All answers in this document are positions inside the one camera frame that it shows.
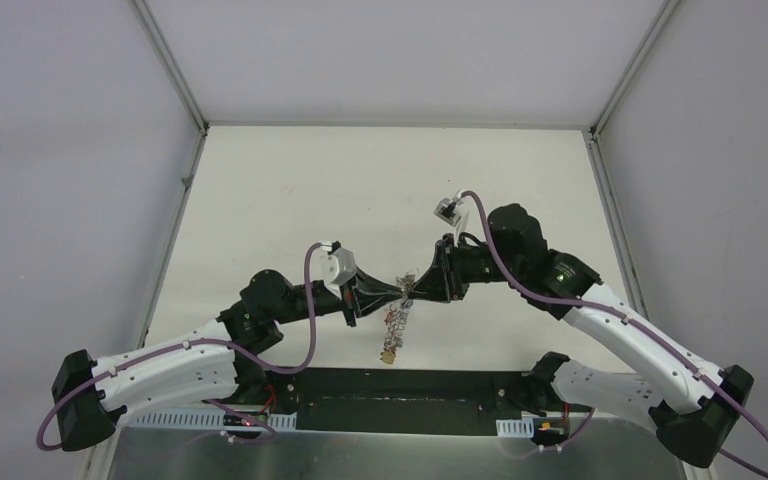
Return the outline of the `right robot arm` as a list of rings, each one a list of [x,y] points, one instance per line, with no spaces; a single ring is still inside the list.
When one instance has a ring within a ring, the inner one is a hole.
[[[528,373],[529,400],[543,410],[586,405],[655,434],[670,453],[699,468],[720,453],[754,384],[738,365],[721,367],[684,348],[616,295],[577,257],[548,247],[539,221],[519,204],[487,217],[493,244],[435,246],[413,300],[448,303],[469,285],[516,280],[533,307],[587,334],[631,367],[629,373],[590,368],[569,356],[545,354]]]

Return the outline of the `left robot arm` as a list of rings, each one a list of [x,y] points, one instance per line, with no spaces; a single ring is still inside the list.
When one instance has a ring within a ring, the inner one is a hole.
[[[37,432],[43,451],[81,451],[110,438],[121,425],[188,402],[234,397],[253,404],[267,373],[292,375],[311,366],[317,320],[340,313],[349,325],[408,298],[414,275],[386,283],[330,256],[325,277],[291,283],[276,270],[256,273],[239,300],[214,320],[172,340],[113,356],[67,355],[52,385],[54,405]],[[282,341],[280,325],[306,321],[309,340],[299,364],[280,366],[262,353]]]

